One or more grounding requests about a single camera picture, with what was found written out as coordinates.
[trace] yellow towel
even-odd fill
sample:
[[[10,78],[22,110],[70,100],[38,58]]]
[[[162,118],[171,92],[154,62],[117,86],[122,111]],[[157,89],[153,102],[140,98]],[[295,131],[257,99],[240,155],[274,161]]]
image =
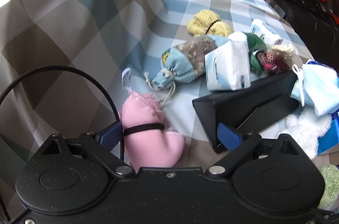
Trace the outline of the yellow towel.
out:
[[[193,36],[210,34],[228,37],[233,33],[233,29],[211,10],[201,10],[196,13],[194,19],[187,23],[187,31]]]

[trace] green fuzzy ball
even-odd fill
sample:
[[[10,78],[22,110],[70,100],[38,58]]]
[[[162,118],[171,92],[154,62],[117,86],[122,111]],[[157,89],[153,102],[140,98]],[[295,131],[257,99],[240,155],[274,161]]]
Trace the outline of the green fuzzy ball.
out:
[[[327,165],[320,169],[320,173],[325,180],[325,191],[318,206],[325,209],[331,206],[339,194],[339,169],[334,165]]]

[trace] white plush toy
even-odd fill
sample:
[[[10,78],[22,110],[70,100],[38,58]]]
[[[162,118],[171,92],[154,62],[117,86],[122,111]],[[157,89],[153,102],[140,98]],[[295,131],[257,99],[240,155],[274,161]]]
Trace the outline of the white plush toy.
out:
[[[291,114],[286,117],[286,129],[277,133],[289,134],[308,155],[314,159],[318,151],[318,138],[323,137],[332,122],[330,114],[317,116],[314,108],[306,105],[299,118]]]

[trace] blue face mask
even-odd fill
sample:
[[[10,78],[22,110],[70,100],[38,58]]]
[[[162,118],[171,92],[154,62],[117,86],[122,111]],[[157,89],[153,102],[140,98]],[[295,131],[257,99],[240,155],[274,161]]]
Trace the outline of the blue face mask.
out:
[[[314,106],[318,116],[333,113],[339,108],[339,88],[337,72],[332,68],[316,64],[304,64],[302,70],[293,65],[298,76],[291,98]]]

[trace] pink pouch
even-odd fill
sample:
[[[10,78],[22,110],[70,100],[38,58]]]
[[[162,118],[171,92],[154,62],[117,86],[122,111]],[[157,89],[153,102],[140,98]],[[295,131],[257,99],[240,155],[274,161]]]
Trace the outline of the pink pouch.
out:
[[[143,124],[162,123],[164,113],[152,93],[140,95],[129,89],[121,108],[126,130]],[[140,167],[172,167],[180,158],[185,137],[172,130],[151,129],[124,136],[125,149],[136,171]]]

